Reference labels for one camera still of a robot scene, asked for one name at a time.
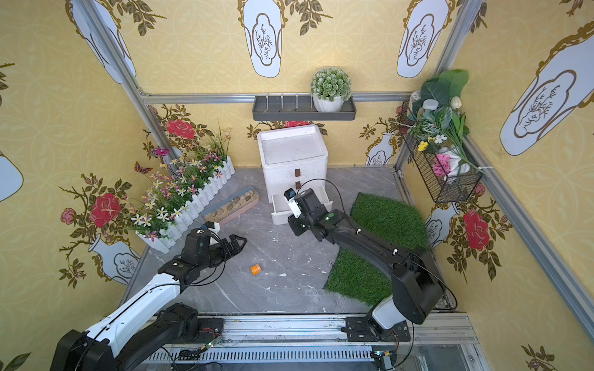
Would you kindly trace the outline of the orange paint can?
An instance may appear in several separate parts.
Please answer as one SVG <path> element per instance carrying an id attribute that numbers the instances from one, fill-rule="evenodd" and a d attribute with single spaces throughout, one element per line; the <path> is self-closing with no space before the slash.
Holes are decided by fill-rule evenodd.
<path id="1" fill-rule="evenodd" d="M 251 267 L 251 272 L 253 275 L 259 275 L 262 272 L 261 266 L 259 264 L 255 264 Z"/>

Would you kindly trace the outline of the white three-drawer cabinet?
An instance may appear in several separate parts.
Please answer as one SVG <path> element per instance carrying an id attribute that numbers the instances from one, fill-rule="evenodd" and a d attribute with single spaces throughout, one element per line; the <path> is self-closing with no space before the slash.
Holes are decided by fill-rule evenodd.
<path id="1" fill-rule="evenodd" d="M 326 193 L 328 151 L 323 135 L 315 125 L 263 131 L 257 135 L 266 192 L 272 204 L 272 222 L 287 224 L 292 210 L 284 196 L 290 188 L 312 189 L 320 202 L 331 210 Z"/>

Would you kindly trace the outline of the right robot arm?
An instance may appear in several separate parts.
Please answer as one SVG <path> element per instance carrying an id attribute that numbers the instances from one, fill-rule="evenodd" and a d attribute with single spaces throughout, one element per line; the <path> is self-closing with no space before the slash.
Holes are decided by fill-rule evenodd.
<path id="1" fill-rule="evenodd" d="M 391 295 L 371 309 L 361 323 L 374 340 L 389 340 L 409 321 L 421 325 L 446 293 L 436 263 L 422 247 L 398 247 L 361 228 L 346 213 L 329 211 L 313 190 L 286 190 L 292 214 L 289 226 L 296 236 L 307 230 L 318 241 L 327 240 L 352 250 L 391 279 Z"/>

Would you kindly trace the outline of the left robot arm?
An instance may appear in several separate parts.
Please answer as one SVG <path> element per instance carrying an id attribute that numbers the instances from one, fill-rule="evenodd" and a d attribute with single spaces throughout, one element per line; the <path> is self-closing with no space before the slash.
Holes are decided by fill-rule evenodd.
<path id="1" fill-rule="evenodd" d="M 54 354 L 52 370 L 133 370 L 174 341 L 203 334 L 196 309 L 174 300 L 244 250 L 247 239 L 221 238 L 207 223 L 190 231 L 182 252 L 165 263 L 149 283 L 103 320 L 84 332 L 69 331 Z"/>

